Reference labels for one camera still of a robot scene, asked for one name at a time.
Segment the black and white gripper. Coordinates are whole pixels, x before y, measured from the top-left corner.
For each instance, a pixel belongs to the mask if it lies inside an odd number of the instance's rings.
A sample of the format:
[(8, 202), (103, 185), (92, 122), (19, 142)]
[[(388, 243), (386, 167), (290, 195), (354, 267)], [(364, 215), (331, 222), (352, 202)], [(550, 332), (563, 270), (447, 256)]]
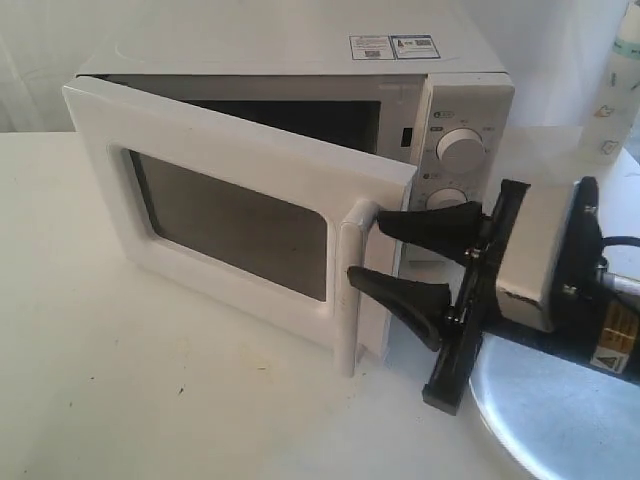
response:
[(564, 185), (503, 180), (485, 218), (475, 201), (377, 214), (386, 236), (466, 263), (452, 306), (448, 284), (347, 270), (352, 287), (438, 351), (422, 390), (427, 405), (457, 413), (486, 334), (587, 365), (601, 326), (587, 293), (604, 249), (598, 207), (598, 183), (586, 176)]

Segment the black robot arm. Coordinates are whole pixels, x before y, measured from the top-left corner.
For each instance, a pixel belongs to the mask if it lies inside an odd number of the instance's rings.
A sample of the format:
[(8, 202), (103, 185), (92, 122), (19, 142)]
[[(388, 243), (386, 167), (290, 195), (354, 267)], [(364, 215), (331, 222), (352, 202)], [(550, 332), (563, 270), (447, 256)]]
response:
[(638, 382), (639, 283), (612, 273), (604, 252), (639, 241), (605, 236), (598, 207), (598, 183), (586, 176), (543, 189), (503, 180), (490, 214), (470, 201), (377, 215), (385, 235), (464, 270), (457, 293), (361, 266), (346, 272), (437, 353), (426, 404), (458, 411), (485, 334)]

